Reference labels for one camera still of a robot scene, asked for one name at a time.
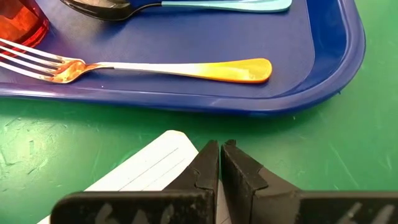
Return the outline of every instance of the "white card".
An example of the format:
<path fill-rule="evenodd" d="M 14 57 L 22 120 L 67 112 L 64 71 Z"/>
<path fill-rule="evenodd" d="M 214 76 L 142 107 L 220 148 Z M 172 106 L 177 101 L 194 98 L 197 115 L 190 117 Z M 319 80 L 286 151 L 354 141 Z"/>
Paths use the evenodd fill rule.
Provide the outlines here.
<path fill-rule="evenodd" d="M 229 219 L 228 206 L 225 200 L 224 187 L 221 181 L 218 181 L 216 224 L 231 224 L 231 220 Z"/>
<path fill-rule="evenodd" d="M 166 131 L 85 191 L 163 190 L 198 154 L 184 133 Z M 38 224 L 49 224 L 50 216 Z"/>

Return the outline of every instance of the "red cup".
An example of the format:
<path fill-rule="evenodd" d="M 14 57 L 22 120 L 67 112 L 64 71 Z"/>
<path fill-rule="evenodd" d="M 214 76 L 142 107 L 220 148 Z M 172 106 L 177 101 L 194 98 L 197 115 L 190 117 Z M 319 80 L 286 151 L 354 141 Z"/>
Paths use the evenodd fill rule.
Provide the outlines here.
<path fill-rule="evenodd" d="M 48 29 L 49 20 L 35 0 L 0 0 L 0 38 L 35 47 Z"/>

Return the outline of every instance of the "spoon handle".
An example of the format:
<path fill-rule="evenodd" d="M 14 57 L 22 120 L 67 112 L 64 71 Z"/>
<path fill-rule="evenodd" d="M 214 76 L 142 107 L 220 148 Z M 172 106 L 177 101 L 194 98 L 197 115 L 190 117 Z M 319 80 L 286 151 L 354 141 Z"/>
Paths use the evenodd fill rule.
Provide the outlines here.
<path fill-rule="evenodd" d="M 227 0 L 227 1 L 164 1 L 163 7 L 198 7 L 243 12 L 280 12 L 287 10 L 292 0 Z"/>

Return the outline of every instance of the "fork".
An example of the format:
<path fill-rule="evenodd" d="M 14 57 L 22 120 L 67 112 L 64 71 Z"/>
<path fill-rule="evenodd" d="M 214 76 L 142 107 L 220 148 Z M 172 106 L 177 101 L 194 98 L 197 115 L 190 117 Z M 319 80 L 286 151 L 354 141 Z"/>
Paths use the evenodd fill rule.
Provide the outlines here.
<path fill-rule="evenodd" d="M 4 62 L 4 60 L 3 62 L 0 61 L 0 67 L 4 67 L 28 77 L 61 84 L 75 81 L 83 74 L 99 68 L 166 73 L 236 83 L 261 83 L 266 81 L 272 72 L 270 61 L 264 58 L 217 63 L 155 64 L 99 62 L 87 64 L 79 58 L 69 58 L 50 54 L 0 38 L 0 43 L 1 42 L 25 52 L 47 58 L 47 60 L 0 45 L 1 50 L 27 59 L 27 61 L 3 53 L 0 53 L 0 59 L 2 57 L 8 61 L 22 65 L 23 67 L 30 68 L 32 71 L 16 67 Z"/>

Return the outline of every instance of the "blue plastic tray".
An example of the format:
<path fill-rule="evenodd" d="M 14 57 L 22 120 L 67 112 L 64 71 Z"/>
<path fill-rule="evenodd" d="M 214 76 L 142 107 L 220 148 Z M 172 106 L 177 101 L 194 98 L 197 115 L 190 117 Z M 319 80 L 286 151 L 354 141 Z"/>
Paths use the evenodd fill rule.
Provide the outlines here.
<path fill-rule="evenodd" d="M 1 95 L 284 113 L 338 93 L 354 77 L 365 51 L 353 0 L 294 0 L 288 12 L 277 14 L 158 8 L 121 23 L 86 17 L 60 1 L 37 2 L 52 23 L 38 46 L 41 50 L 86 62 L 196 63 L 264 57 L 274 72 L 267 83 L 247 85 L 100 70 L 71 85 L 55 85 L 0 68 Z"/>

